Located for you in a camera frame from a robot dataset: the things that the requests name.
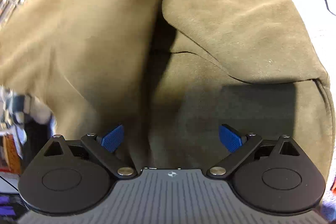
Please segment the olive green sweatshirt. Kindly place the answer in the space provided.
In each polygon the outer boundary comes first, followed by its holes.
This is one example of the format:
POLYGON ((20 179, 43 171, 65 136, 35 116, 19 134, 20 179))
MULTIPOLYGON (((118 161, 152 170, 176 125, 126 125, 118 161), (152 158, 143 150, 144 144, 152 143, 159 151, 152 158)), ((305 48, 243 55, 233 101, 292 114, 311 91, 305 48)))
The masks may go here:
POLYGON ((223 123, 300 144, 329 174, 329 76, 292 0, 28 0, 1 30, 1 87, 74 140, 125 128, 137 169, 207 169, 223 123))

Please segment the checkered navy cream blanket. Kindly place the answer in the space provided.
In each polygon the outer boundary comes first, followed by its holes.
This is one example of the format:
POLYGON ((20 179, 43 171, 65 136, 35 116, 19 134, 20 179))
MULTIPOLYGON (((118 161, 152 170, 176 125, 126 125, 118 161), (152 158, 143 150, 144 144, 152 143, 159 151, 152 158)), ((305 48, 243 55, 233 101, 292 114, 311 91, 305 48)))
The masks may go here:
POLYGON ((49 139, 52 111, 37 97, 1 87, 1 135, 24 132, 49 139))

